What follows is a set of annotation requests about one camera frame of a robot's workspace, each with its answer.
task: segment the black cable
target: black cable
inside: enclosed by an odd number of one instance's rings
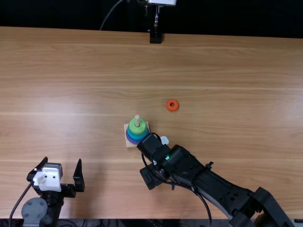
[[[66,222],[70,222],[70,223],[74,224],[74,225],[75,225],[75,227],[77,227],[77,225],[76,225],[74,222],[69,221],[69,220],[66,220],[66,219],[59,219],[58,221],[66,221]]]
[[[119,0],[119,1],[110,9],[110,11],[107,13],[107,15],[105,16],[105,18],[104,18],[104,20],[103,20],[103,22],[102,22],[102,24],[101,24],[101,26],[100,26],[100,29],[99,29],[100,31],[102,30],[103,25],[105,24],[105,22],[106,22],[107,18],[109,17],[109,15],[114,11],[114,9],[116,8],[116,6],[119,5],[122,1],[123,1],[123,0]]]
[[[19,205],[19,203],[21,202],[21,200],[23,199],[23,197],[25,196],[25,194],[28,192],[28,190],[30,189],[30,187],[34,184],[34,182],[32,181],[31,183],[29,183],[29,185],[27,186],[27,188],[24,190],[24,192],[22,193],[22,195],[20,196],[20,198],[18,199],[18,201],[16,202],[13,210],[11,211],[10,213],[10,216],[9,216],[9,227],[11,227],[11,222],[12,222],[12,219],[13,219],[13,215]]]
[[[85,222],[86,222],[86,219],[84,219],[83,224],[82,224],[82,227],[84,227]]]
[[[100,221],[100,226],[105,227],[105,225],[103,224],[103,219],[99,219]]]
[[[208,215],[208,227],[210,227],[212,225],[213,220],[212,220],[212,214],[210,212],[209,206],[201,194],[197,193],[196,195],[200,198],[200,200],[202,201],[202,203],[204,204],[204,206],[206,208],[207,215]]]

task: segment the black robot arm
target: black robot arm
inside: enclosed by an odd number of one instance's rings
[[[228,217],[233,227],[294,227],[268,191],[259,187],[252,192],[226,181],[211,171],[213,162],[204,166],[185,148],[175,145],[170,149],[153,134],[137,148],[151,161],[140,171],[150,190],[170,180],[205,197]],[[262,211],[264,214],[253,223],[250,218]]]
[[[45,157],[27,175],[40,198],[28,200],[22,208],[23,227],[57,227],[64,198],[75,198],[76,192],[84,192],[82,162],[78,160],[73,179],[75,184],[61,183],[63,175],[60,163],[48,163]]]

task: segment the green ring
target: green ring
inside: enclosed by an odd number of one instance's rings
[[[142,118],[140,118],[140,126],[139,127],[136,127],[134,125],[134,122],[135,122],[135,119],[134,118],[131,119],[131,121],[128,124],[129,130],[133,134],[135,134],[135,135],[143,134],[145,132],[145,130],[146,130],[146,123],[145,123],[145,121]]]

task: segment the black background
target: black background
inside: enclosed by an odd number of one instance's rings
[[[103,30],[147,31],[139,0],[124,0]],[[0,26],[98,30],[116,0],[0,0]],[[302,0],[177,0],[161,10],[165,33],[303,38]]]

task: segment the wooden table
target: wooden table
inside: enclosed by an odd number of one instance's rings
[[[86,190],[65,199],[61,218],[206,218],[190,191],[147,189],[140,152],[125,148],[136,113],[303,217],[303,40],[166,34],[158,45],[142,33],[1,27],[0,218],[44,156],[62,164],[63,183],[82,158]]]

